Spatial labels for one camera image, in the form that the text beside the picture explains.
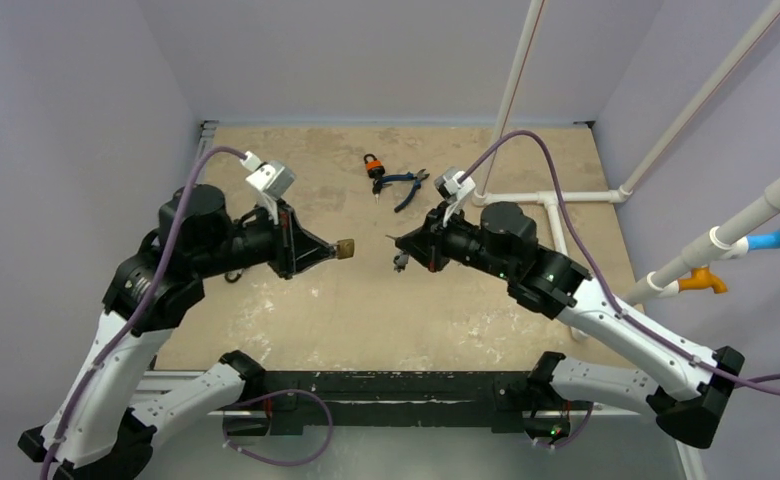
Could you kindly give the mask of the yellow black padlock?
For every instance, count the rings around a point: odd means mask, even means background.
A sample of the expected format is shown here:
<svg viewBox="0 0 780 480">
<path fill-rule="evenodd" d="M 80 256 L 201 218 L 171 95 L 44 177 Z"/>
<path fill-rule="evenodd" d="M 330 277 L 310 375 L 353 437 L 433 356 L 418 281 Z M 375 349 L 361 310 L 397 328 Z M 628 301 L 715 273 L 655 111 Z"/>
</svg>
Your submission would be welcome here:
<svg viewBox="0 0 780 480">
<path fill-rule="evenodd" d="M 224 275 L 224 279 L 227 283 L 234 284 L 242 278 L 243 273 L 243 270 L 230 271 Z"/>
</svg>

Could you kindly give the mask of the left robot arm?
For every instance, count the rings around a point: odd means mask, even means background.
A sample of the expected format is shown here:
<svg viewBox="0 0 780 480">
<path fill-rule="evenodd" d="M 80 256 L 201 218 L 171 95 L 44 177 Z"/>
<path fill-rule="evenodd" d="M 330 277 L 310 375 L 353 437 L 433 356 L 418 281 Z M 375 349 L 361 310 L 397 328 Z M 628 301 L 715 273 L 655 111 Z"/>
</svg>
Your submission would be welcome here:
<svg viewBox="0 0 780 480">
<path fill-rule="evenodd" d="M 19 448 L 48 479 L 133 479 L 167 439 L 210 411 L 268 408 L 265 369 L 232 351 L 194 380 L 156 399 L 131 399 L 151 361 L 205 295 L 207 278 L 268 265 L 289 279 L 354 254 L 350 239 L 328 243 L 305 230 L 295 211 L 255 208 L 239 220 L 224 193 L 199 184 L 178 190 L 159 225 L 116 270 L 97 333 L 67 398 L 45 425 L 25 431 Z"/>
</svg>

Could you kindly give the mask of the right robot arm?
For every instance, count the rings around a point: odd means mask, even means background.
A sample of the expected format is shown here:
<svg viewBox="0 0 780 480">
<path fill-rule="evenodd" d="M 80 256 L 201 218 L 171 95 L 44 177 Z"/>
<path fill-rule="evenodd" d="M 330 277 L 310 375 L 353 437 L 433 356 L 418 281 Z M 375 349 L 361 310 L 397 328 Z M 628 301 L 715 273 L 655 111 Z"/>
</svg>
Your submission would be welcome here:
<svg viewBox="0 0 780 480">
<path fill-rule="evenodd" d="M 477 224 L 447 210 L 439 204 L 419 228 L 395 238 L 398 269 L 414 260 L 436 273 L 456 261 L 497 277 L 521 307 L 583 331 L 634 366 L 563 357 L 528 379 L 535 404 L 598 402 L 651 415 L 691 447 L 712 445 L 734 391 L 731 378 L 744 363 L 740 352 L 692 342 L 611 295 L 580 263 L 540 245 L 536 222 L 516 203 L 487 206 Z"/>
</svg>

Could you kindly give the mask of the long shackle brass padlock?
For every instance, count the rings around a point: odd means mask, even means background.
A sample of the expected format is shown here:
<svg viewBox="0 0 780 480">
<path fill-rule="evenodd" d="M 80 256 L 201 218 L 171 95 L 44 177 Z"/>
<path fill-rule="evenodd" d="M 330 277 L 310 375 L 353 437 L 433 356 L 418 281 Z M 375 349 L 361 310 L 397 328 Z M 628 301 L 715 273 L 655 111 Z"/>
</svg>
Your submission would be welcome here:
<svg viewBox="0 0 780 480">
<path fill-rule="evenodd" d="M 349 259 L 355 255 L 355 241 L 341 239 L 334 244 L 335 257 L 339 260 Z"/>
</svg>

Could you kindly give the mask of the orange black padlock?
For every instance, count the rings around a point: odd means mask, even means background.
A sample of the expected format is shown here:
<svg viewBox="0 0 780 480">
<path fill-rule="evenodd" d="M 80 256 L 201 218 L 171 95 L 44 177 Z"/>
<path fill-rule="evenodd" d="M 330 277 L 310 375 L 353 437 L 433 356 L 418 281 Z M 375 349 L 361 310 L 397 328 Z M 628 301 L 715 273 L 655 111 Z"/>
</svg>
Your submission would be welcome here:
<svg viewBox="0 0 780 480">
<path fill-rule="evenodd" d="M 363 156 L 363 163 L 367 176 L 373 181 L 378 181 L 386 173 L 383 163 L 374 154 L 365 154 Z"/>
</svg>

